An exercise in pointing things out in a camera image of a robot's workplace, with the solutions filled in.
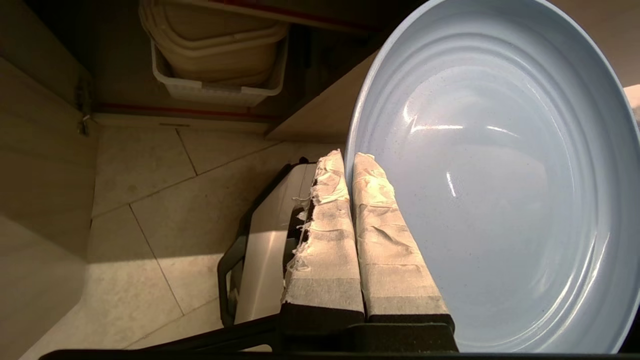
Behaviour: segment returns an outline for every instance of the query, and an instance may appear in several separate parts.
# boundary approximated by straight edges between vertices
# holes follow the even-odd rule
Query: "black handle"
[[[242,259],[246,252],[246,234],[239,234],[235,242],[227,250],[218,262],[218,297],[220,298],[220,318],[225,327],[233,326],[234,315],[229,309],[229,299],[227,295],[227,274]]]

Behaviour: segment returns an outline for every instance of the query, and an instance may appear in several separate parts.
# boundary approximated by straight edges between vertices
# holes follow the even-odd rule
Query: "stacked containers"
[[[274,72],[284,73],[284,68],[274,69],[274,64],[284,66],[279,58],[286,59],[286,53],[282,54],[286,46],[279,41],[287,35],[286,22],[215,10],[188,0],[141,0],[140,19],[170,65],[174,78],[171,74],[159,78],[154,72],[165,85],[171,78],[206,83],[209,88],[241,86],[232,89],[235,93],[282,87],[281,83],[274,87],[271,78]],[[246,87],[265,82],[270,89]],[[202,96],[193,100],[228,104],[219,99],[206,101]]]

